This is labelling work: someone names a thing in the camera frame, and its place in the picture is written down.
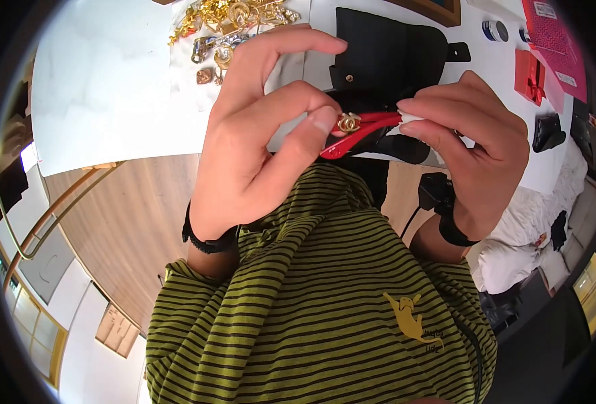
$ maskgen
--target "picture frame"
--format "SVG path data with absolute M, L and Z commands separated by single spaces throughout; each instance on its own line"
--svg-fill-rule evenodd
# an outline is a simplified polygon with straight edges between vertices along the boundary
M 461 6 L 459 0 L 386 0 L 390 3 L 425 15 L 444 27 L 461 25 Z

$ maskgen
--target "black handbag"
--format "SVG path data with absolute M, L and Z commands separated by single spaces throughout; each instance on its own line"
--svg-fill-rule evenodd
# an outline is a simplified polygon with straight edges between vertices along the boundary
M 396 111 L 397 101 L 438 84 L 447 61 L 470 61 L 467 45 L 448 44 L 437 28 L 349 8 L 336 8 L 336 36 L 347 41 L 348 48 L 329 67 L 333 89 L 327 93 L 343 112 Z M 348 155 L 382 153 L 407 163 L 422 163 L 430 148 L 404 135 L 385 136 L 392 128 L 365 136 Z M 330 136 L 327 145 L 339 140 Z

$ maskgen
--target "striped shirt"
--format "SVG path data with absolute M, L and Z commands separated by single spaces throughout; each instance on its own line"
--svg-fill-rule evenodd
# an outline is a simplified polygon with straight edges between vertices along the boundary
M 147 336 L 153 402 L 486 396 L 497 346 L 468 266 L 414 257 L 355 174 L 311 166 L 238 246 L 223 282 L 167 265 Z

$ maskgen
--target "cardboard box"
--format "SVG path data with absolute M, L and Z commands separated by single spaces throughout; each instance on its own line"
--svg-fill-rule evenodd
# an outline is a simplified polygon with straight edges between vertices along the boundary
M 545 66 L 528 50 L 516 49 L 515 90 L 540 106 L 545 97 Z

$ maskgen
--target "white bed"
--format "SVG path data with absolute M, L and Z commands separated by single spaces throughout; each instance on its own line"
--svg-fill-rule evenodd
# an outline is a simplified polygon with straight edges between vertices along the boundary
M 497 227 L 471 248 L 466 258 L 479 291 L 505 292 L 554 255 L 551 226 L 563 210 L 569 218 L 587 175 L 587 163 L 578 146 L 571 136 L 566 141 L 565 160 L 552 194 L 518 187 Z

